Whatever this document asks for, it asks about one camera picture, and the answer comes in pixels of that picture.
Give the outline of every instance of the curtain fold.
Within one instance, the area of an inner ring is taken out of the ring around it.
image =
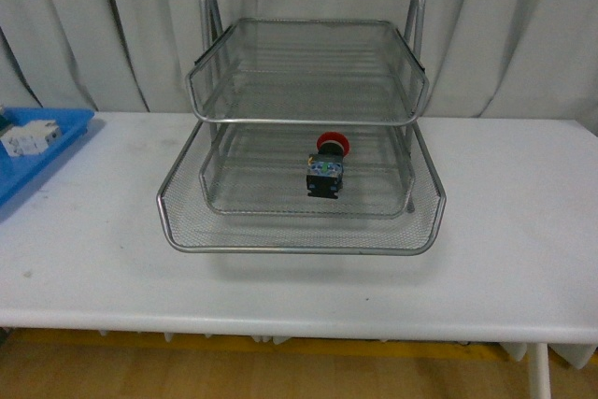
[[[219,0],[241,16],[389,19],[408,0]],[[0,103],[190,110],[198,0],[0,0]],[[434,116],[576,118],[598,131],[598,0],[428,0]]]

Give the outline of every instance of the mesh tray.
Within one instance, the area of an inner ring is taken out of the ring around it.
[[[166,238],[185,252],[420,254],[435,240],[446,198],[419,128],[411,126],[413,211],[370,220],[214,213],[198,176],[210,149],[208,127],[199,122],[158,192]]]
[[[428,80],[386,21],[245,19],[187,77],[202,121],[401,126]]]
[[[403,135],[379,126],[337,127],[352,143],[337,200],[307,196],[306,161],[328,128],[227,124],[219,131],[200,180],[207,204],[222,214],[390,219],[413,186]]]

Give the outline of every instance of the tray rim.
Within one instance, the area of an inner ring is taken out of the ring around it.
[[[192,77],[201,70],[214,56],[214,54],[224,45],[231,37],[235,29],[242,22],[265,22],[265,23],[330,23],[330,24],[346,24],[346,25],[383,25],[391,32],[394,39],[396,39],[400,46],[405,51],[406,58],[410,61],[411,66],[414,65],[419,69],[422,79],[422,86],[420,95],[418,96],[416,107],[410,117],[405,121],[315,121],[315,120],[301,120],[301,119],[248,119],[248,118],[224,118],[216,119],[209,115],[204,115],[200,112],[197,102],[195,101],[195,89],[192,83]],[[278,123],[278,124],[313,124],[313,125],[367,125],[367,126],[407,126],[414,124],[417,119],[423,114],[427,107],[428,91],[430,87],[430,80],[426,76],[425,68],[419,59],[409,47],[405,38],[399,29],[391,22],[386,20],[353,20],[353,19],[272,19],[272,18],[241,18],[232,25],[230,25],[213,44],[195,61],[193,68],[185,76],[185,87],[189,95],[192,111],[195,117],[200,121],[208,123]]]
[[[204,122],[198,121],[198,123],[194,126],[190,136],[188,137],[185,145],[183,146],[182,150],[178,154],[177,159],[173,163],[172,167],[168,171],[168,174],[164,178],[160,189],[156,194],[156,203],[158,206],[158,211],[160,214],[160,222],[162,225],[162,229],[164,232],[164,236],[168,244],[176,249],[177,251],[184,252],[184,253],[240,253],[240,254],[257,254],[257,253],[271,253],[271,254],[336,254],[336,255],[376,255],[376,256],[417,256],[422,254],[423,252],[427,251],[435,242],[436,238],[438,237],[438,231],[440,229],[440,224],[442,222],[442,218],[444,215],[444,209],[447,202],[447,195],[438,176],[438,172],[432,162],[432,157],[430,156],[430,152],[423,140],[423,136],[421,135],[421,131],[417,123],[414,123],[412,126],[414,135],[416,137],[416,141],[420,146],[421,154],[424,158],[428,169],[430,170],[430,174],[433,178],[434,185],[436,187],[436,192],[438,194],[438,206],[434,213],[434,222],[430,233],[428,234],[428,239],[424,245],[416,249],[389,249],[389,248],[351,248],[351,247],[314,247],[314,246],[292,246],[292,247],[282,247],[282,246],[205,246],[205,247],[190,247],[190,246],[183,246],[178,244],[173,235],[172,230],[170,227],[170,220],[168,219],[168,212],[165,207],[165,203],[163,200],[164,191],[168,187],[172,176],[174,175],[177,168],[180,166],[180,163],[184,159],[187,150],[192,145],[195,137],[199,133],[201,127],[204,125]]]

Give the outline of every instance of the blue plastic bin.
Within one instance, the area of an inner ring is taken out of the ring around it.
[[[16,125],[24,125],[29,121],[56,121],[63,135],[43,153],[19,158],[8,156],[0,144],[0,206],[87,131],[93,111],[7,107],[4,116]]]

